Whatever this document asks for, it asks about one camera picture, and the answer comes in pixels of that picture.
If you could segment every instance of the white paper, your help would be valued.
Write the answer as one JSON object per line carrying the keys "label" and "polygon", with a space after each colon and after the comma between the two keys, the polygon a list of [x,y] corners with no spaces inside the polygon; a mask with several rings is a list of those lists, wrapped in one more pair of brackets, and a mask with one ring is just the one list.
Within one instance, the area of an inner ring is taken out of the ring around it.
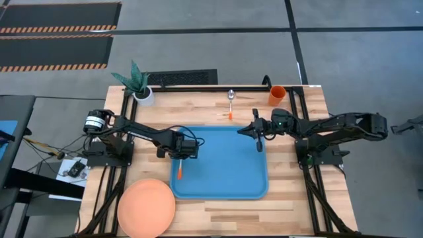
{"label": "white paper", "polygon": [[[87,165],[87,159],[86,158],[74,157],[73,159],[64,159],[61,162],[59,173],[58,173],[59,175],[56,176],[56,180],[60,180],[60,181],[63,181],[63,182],[72,182],[75,185],[85,187],[85,185],[87,184],[87,178],[88,178],[88,172],[89,172],[87,167],[85,167],[81,171],[79,176],[76,177],[76,178],[72,178],[71,176],[66,176],[66,177],[60,176],[60,175],[63,174],[63,172],[69,171],[72,168],[72,166],[79,160],[81,160],[80,162],[83,163],[84,165]],[[81,178],[81,175],[83,173],[85,173],[86,175],[85,175],[84,178]],[[79,199],[79,198],[70,198],[70,197],[66,197],[66,196],[59,196],[59,195],[53,195],[53,194],[49,195],[48,197],[54,198],[54,199],[61,199],[61,200],[82,201],[82,199]]]}

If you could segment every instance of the metal spoon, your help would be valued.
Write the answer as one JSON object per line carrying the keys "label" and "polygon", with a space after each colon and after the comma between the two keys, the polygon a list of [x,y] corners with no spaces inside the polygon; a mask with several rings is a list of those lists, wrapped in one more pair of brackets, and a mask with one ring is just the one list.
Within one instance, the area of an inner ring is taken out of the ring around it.
{"label": "metal spoon", "polygon": [[227,92],[227,98],[229,99],[229,119],[232,120],[232,100],[235,98],[235,92],[232,89]]}

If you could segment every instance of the potted plant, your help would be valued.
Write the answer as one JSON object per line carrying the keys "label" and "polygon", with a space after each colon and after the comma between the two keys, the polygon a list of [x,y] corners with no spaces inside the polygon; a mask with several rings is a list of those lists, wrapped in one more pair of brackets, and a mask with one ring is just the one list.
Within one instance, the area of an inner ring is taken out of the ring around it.
{"label": "potted plant", "polygon": [[112,73],[113,77],[126,86],[126,91],[134,96],[138,104],[142,106],[151,106],[154,104],[153,90],[147,86],[149,74],[142,73],[138,65],[132,60],[131,79],[118,73]]}

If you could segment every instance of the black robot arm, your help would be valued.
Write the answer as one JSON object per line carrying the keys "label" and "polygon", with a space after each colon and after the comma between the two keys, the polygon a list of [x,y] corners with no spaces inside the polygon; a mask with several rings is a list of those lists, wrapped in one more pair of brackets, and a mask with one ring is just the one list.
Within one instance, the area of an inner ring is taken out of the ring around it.
{"label": "black robot arm", "polygon": [[[114,119],[114,123],[108,128],[111,118]],[[121,144],[125,143],[114,133],[127,133],[153,143],[160,158],[164,158],[166,152],[172,159],[196,159],[198,154],[199,144],[195,135],[192,135],[193,139],[186,139],[187,136],[182,132],[170,129],[156,130],[128,120],[124,116],[115,116],[110,110],[90,111],[83,130],[88,136],[100,138],[109,153],[120,154],[120,148],[123,148]]]}
{"label": "black robot arm", "polygon": [[[273,109],[270,121],[258,117],[253,109],[254,121],[239,134],[257,139],[257,150],[262,151],[260,138],[273,139],[276,135],[290,135],[295,139],[308,138],[308,150],[323,151],[328,146],[338,145],[356,139],[369,141],[383,140],[387,137],[386,118],[371,113],[344,113],[327,119],[308,121],[293,116],[287,110]],[[321,132],[333,132],[319,135]]]}

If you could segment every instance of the white pot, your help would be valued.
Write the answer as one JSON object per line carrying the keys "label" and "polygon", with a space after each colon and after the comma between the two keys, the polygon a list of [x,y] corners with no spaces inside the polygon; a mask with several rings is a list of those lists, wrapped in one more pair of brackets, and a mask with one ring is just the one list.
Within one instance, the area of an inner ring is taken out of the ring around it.
{"label": "white pot", "polygon": [[150,90],[150,94],[148,95],[148,97],[146,97],[145,99],[139,99],[135,96],[135,93],[132,93],[132,96],[134,96],[134,99],[138,102],[139,105],[141,106],[153,106],[154,104],[154,94],[153,94],[153,90],[151,90],[151,87],[147,88]]}

